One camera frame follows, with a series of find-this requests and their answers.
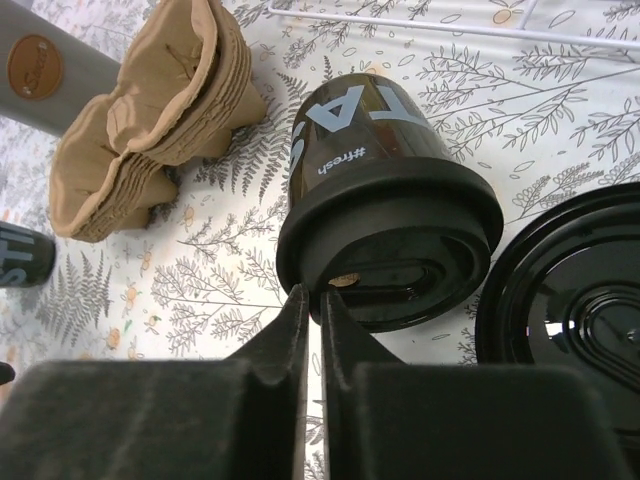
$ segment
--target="orange flower print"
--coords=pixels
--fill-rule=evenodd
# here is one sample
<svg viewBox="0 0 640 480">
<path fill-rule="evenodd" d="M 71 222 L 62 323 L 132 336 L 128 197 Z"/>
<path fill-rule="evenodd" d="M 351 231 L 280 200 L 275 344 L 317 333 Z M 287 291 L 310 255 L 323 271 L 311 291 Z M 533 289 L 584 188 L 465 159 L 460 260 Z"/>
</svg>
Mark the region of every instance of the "orange flower print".
<svg viewBox="0 0 640 480">
<path fill-rule="evenodd" d="M 196 211 L 193 209 L 191 205 L 187 205 L 184 208 L 184 213 L 182 214 L 182 221 L 180 225 L 184 225 L 185 230 L 189 230 L 189 227 L 193 225 L 193 219 L 195 218 Z"/>
<path fill-rule="evenodd" d="M 268 47 L 267 45 L 265 45 L 264 43 L 260 44 L 260 48 L 262 48 L 262 53 L 260 54 L 260 61 L 264 62 L 265 60 L 267 60 L 269 57 L 273 56 L 276 54 L 276 52 L 273 51 L 273 49 L 275 48 L 275 45 L 272 45 L 270 47 Z"/>
<path fill-rule="evenodd" d="M 149 317 L 149 320 L 144 322 L 144 324 L 147 326 L 147 332 L 153 332 L 154 335 L 160 335 L 160 333 L 158 333 L 158 330 L 156 330 L 156 325 L 160 320 L 162 319 L 159 316 L 151 315 Z"/>
<path fill-rule="evenodd" d="M 147 241 L 145 240 L 143 247 L 144 253 L 138 255 L 138 259 L 142 260 L 142 263 L 140 264 L 140 277 L 142 277 L 142 274 L 149 270 L 149 267 L 151 266 L 151 249 L 153 248 L 153 244 L 147 246 Z"/>
<path fill-rule="evenodd" d="M 506 2 L 506 0 L 491 0 L 491 3 L 502 7 L 493 16 L 493 23 L 495 23 L 496 25 L 503 25 L 509 22 L 509 20 L 511 20 L 514 15 L 520 15 L 524 13 L 524 10 L 522 10 L 521 8 L 516 8 L 523 2 L 524 0 L 516 0 L 509 4 Z"/>
<path fill-rule="evenodd" d="M 133 309 L 138 295 L 140 295 L 140 292 L 136 288 L 136 282 L 128 281 L 127 289 L 123 295 L 120 295 L 120 299 L 125 301 L 124 311 L 122 312 L 123 317 Z"/>
<path fill-rule="evenodd" d="M 9 350 L 7 350 L 7 357 L 6 357 L 7 363 L 13 367 L 16 363 L 17 356 L 18 356 L 18 348 L 15 345 L 11 345 L 9 347 Z M 4 403 L 7 401 L 12 388 L 13 388 L 13 382 L 0 385 L 0 403 Z"/>
<path fill-rule="evenodd" d="M 112 328 L 107 335 L 107 348 L 109 350 L 115 350 L 120 345 L 120 330 Z"/>
<path fill-rule="evenodd" d="M 129 360 L 137 361 L 144 358 L 143 354 L 138 353 L 137 344 L 138 344 L 138 337 L 136 336 L 136 337 L 133 337 L 132 342 L 129 344 L 129 349 L 127 350 L 127 357 L 129 357 Z"/>
</svg>

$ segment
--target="orange label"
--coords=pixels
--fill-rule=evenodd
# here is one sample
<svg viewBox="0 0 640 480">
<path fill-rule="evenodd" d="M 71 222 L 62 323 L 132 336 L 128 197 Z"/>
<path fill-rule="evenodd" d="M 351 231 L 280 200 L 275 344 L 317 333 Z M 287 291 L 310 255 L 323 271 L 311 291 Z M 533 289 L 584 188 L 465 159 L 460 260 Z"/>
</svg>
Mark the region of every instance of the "orange label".
<svg viewBox="0 0 640 480">
<path fill-rule="evenodd" d="M 45 37 L 27 35 L 11 49 L 7 76 L 9 85 L 20 97 L 46 98 L 58 89 L 62 80 L 62 57 Z"/>
</svg>

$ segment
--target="white wire rack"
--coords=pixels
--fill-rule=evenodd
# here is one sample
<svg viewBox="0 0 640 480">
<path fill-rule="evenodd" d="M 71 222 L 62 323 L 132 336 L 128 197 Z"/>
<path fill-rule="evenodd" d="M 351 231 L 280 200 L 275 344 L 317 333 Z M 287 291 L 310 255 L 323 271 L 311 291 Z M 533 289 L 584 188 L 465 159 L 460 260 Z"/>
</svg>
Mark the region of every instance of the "white wire rack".
<svg viewBox="0 0 640 480">
<path fill-rule="evenodd" d="M 607 0 L 593 0 L 599 2 L 605 2 Z M 572 45 L 586 45 L 602 48 L 622 48 L 627 50 L 640 50 L 640 41 L 631 40 L 617 40 L 613 38 L 596 38 L 585 37 L 580 35 L 567 35 L 553 33 L 551 31 L 543 30 L 527 30 L 526 26 L 531 18 L 533 11 L 538 5 L 538 0 L 527 0 L 523 5 L 523 13 L 520 17 L 519 23 L 513 28 L 497 28 L 497 27 L 482 27 L 476 25 L 462 25 L 462 24 L 445 24 L 435 22 L 421 22 L 417 20 L 400 20 L 391 18 L 377 18 L 367 16 L 355 16 L 349 14 L 329 14 L 329 13 L 314 13 L 304 11 L 300 9 L 284 10 L 276 7 L 278 0 L 270 0 L 268 11 L 273 15 L 282 15 L 285 17 L 296 18 L 308 18 L 313 20 L 328 20 L 339 22 L 350 22 L 360 24 L 371 25 L 385 25 L 390 27 L 406 27 L 406 28 L 418 28 L 422 30 L 432 30 L 440 32 L 453 32 L 453 33 L 470 33 L 475 35 L 487 35 L 494 37 L 507 37 L 517 38 L 523 40 L 534 40 L 541 42 L 551 43 L 565 43 Z"/>
</svg>

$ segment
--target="table surface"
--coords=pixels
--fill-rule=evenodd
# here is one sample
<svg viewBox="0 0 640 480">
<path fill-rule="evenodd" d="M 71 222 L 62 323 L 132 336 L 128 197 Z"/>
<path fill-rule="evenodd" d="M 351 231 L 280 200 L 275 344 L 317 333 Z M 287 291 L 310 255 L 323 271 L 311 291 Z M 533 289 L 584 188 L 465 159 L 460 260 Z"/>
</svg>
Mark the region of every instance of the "table surface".
<svg viewBox="0 0 640 480">
<path fill-rule="evenodd" d="M 120 60 L 156 3 L 36 0 L 32 9 Z M 521 3 L 294 6 L 510 26 Z M 531 28 L 629 39 L 640 33 L 638 2 L 540 3 Z M 52 358 L 221 358 L 267 324 L 286 298 L 274 256 L 286 215 L 290 125 L 300 98 L 332 76 L 377 73 L 409 92 L 453 156 L 494 186 L 507 223 L 497 253 L 563 199 L 640 174 L 640 157 L 633 155 L 640 52 L 270 17 L 266 2 L 257 0 L 225 5 L 244 28 L 268 118 L 238 132 L 223 160 L 194 159 L 180 168 L 179 198 L 159 208 L 147 230 L 95 245 L 58 239 L 47 285 L 0 293 L 0 359 L 19 374 Z M 55 146 L 48 135 L 0 119 L 4 220 L 51 233 L 47 189 Z M 378 338 L 409 362 L 472 364 L 477 302 L 476 294 L 436 320 Z M 318 333 L 313 326 L 308 478 L 322 477 Z M 2 387 L 0 402 L 9 394 Z"/>
</svg>

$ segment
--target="black plastic lid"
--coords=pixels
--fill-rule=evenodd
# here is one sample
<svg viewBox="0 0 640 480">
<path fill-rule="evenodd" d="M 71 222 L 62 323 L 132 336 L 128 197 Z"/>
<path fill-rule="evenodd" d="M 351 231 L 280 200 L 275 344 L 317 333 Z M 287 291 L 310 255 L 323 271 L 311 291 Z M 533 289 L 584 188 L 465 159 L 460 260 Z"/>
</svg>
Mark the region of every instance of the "black plastic lid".
<svg viewBox="0 0 640 480">
<path fill-rule="evenodd" d="M 529 224 L 487 278 L 476 348 L 479 362 L 581 370 L 640 449 L 640 185 L 580 195 Z"/>
<path fill-rule="evenodd" d="M 472 170 L 439 159 L 370 161 L 318 185 L 289 212 L 278 276 L 287 292 L 307 285 L 316 320 L 333 284 L 368 331 L 406 328 L 480 285 L 502 228 L 493 190 Z"/>
</svg>

